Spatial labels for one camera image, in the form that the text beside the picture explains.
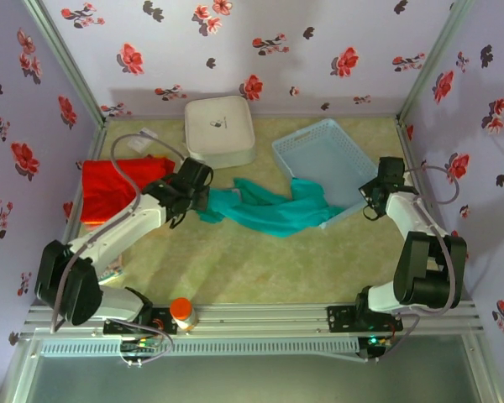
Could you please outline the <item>colourful printed booklet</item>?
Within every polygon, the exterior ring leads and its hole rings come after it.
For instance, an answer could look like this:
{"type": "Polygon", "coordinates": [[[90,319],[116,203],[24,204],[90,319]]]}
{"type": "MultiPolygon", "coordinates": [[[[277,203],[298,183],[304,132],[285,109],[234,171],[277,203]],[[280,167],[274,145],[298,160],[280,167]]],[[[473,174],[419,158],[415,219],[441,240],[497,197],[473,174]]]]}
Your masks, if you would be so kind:
{"type": "Polygon", "coordinates": [[[105,285],[123,274],[123,256],[120,254],[107,268],[97,277],[99,285],[105,285]]]}

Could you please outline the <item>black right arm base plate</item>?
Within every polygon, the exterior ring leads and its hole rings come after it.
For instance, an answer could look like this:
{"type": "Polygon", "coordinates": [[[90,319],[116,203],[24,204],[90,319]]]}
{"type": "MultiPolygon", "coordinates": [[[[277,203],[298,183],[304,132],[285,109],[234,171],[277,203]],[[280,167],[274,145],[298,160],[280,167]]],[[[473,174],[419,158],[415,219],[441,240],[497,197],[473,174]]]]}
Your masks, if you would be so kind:
{"type": "Polygon", "coordinates": [[[328,306],[327,322],[331,333],[341,332],[400,332],[401,320],[386,313],[370,311],[355,305],[328,306]]]}

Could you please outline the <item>small white card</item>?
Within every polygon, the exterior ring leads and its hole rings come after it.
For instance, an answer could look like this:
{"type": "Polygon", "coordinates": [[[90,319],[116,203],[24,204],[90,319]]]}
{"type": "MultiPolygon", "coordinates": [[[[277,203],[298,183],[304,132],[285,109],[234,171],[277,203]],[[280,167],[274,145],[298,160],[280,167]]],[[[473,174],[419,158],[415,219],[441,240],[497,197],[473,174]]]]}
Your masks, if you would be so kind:
{"type": "Polygon", "coordinates": [[[127,146],[136,153],[143,154],[152,145],[154,139],[157,138],[158,135],[155,132],[142,128],[137,135],[130,138],[127,146]]]}

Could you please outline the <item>red t-shirt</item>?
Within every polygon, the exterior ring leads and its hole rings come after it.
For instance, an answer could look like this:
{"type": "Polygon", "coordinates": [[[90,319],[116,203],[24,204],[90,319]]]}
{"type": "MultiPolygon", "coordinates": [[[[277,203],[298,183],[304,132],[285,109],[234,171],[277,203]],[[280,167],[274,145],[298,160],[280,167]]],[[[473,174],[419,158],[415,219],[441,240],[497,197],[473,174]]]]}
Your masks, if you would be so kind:
{"type": "MultiPolygon", "coordinates": [[[[174,171],[176,163],[166,157],[118,160],[118,167],[143,190],[150,182],[174,171]]],[[[82,210],[80,221],[100,225],[121,212],[136,197],[134,188],[110,160],[87,160],[82,167],[82,210]]]]}

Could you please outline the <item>light blue plastic basket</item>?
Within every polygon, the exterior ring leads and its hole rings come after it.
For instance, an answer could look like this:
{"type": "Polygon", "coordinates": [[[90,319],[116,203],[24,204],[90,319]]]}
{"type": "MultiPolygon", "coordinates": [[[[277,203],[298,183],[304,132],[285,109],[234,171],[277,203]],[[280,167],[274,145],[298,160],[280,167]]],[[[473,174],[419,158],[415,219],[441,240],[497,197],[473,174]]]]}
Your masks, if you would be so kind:
{"type": "Polygon", "coordinates": [[[342,209],[320,228],[366,206],[360,188],[377,176],[377,166],[331,118],[275,140],[272,149],[274,160],[287,179],[296,177],[319,184],[326,202],[342,209]]]}

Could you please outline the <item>white plastic case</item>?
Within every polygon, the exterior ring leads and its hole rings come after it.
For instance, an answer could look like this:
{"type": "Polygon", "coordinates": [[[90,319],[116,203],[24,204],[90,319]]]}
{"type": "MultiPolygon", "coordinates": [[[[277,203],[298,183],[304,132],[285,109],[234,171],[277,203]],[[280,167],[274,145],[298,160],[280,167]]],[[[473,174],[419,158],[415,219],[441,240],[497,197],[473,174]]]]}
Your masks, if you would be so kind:
{"type": "Polygon", "coordinates": [[[255,160],[255,131],[249,105],[242,97],[189,102],[184,119],[185,144],[193,159],[214,170],[248,165],[255,160]]]}

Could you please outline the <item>aluminium mounting rail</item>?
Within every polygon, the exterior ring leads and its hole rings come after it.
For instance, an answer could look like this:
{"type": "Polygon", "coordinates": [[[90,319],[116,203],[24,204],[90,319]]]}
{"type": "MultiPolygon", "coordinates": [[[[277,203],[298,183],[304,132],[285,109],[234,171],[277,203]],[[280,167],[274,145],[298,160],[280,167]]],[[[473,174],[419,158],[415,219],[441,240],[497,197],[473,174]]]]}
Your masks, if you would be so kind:
{"type": "MultiPolygon", "coordinates": [[[[142,317],[147,322],[153,307],[142,317]]],[[[177,336],[184,338],[327,338],[345,337],[394,337],[400,338],[409,327],[415,336],[443,336],[481,334],[483,326],[475,304],[462,301],[458,307],[442,316],[421,315],[419,320],[411,312],[394,316],[401,320],[400,332],[341,332],[328,329],[327,311],[324,304],[219,304],[195,305],[197,325],[190,331],[178,327],[177,336]]]]}

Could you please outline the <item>teal t-shirt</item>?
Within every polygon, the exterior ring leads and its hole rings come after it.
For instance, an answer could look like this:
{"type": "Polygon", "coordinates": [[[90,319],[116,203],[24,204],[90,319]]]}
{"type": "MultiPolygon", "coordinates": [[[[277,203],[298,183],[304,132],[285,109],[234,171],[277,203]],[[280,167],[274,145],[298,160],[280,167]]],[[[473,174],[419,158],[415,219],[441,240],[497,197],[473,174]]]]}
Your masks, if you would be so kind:
{"type": "Polygon", "coordinates": [[[232,188],[210,190],[207,209],[198,216],[209,223],[227,218],[248,229],[286,238],[319,227],[344,211],[328,204],[322,186],[316,182],[294,178],[290,189],[287,198],[253,181],[236,178],[232,188]]]}

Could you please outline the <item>aluminium frame post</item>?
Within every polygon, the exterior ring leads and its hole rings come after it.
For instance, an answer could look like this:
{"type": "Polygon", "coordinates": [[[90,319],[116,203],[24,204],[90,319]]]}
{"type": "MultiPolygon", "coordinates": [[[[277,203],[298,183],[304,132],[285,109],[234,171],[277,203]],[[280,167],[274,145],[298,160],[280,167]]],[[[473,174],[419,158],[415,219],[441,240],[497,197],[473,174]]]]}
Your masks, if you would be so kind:
{"type": "Polygon", "coordinates": [[[48,46],[60,63],[60,66],[67,75],[67,78],[74,86],[77,95],[82,100],[83,105],[90,113],[93,121],[97,123],[98,127],[102,128],[105,125],[106,118],[100,112],[96,98],[93,96],[91,89],[87,85],[81,70],[72,57],[66,42],[53,22],[48,9],[43,4],[43,1],[21,0],[21,3],[26,7],[32,19],[37,24],[39,30],[47,41],[48,46]]]}
{"type": "Polygon", "coordinates": [[[430,80],[434,69],[442,60],[444,53],[448,49],[449,43],[454,39],[465,17],[475,3],[476,0],[454,0],[452,2],[453,6],[449,10],[449,16],[435,40],[432,49],[429,51],[423,68],[419,72],[406,100],[402,104],[401,110],[396,115],[396,121],[398,123],[401,123],[413,108],[420,93],[430,80]]]}

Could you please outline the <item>orange capped bottle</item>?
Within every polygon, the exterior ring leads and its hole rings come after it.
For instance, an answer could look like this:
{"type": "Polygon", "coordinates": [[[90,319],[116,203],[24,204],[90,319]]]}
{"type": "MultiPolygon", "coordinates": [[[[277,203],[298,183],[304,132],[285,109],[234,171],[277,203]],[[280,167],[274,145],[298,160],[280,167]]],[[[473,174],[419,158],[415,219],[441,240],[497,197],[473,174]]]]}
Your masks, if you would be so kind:
{"type": "Polygon", "coordinates": [[[197,325],[196,311],[191,301],[185,297],[176,298],[170,304],[170,314],[177,326],[184,331],[190,331],[197,325]]]}

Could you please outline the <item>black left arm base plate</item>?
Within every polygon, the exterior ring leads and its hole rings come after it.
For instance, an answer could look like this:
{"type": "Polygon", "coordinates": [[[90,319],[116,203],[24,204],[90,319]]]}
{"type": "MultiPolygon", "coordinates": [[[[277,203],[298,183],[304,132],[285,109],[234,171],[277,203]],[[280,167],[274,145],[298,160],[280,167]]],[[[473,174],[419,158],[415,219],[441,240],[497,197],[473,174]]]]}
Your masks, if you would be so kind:
{"type": "MultiPolygon", "coordinates": [[[[171,336],[176,335],[178,330],[178,326],[172,318],[168,307],[154,308],[144,325],[164,331],[171,336]]],[[[148,332],[130,325],[123,325],[112,320],[105,321],[102,333],[105,336],[119,335],[123,337],[132,336],[133,338],[139,338],[140,334],[154,335],[151,331],[148,332]]]]}

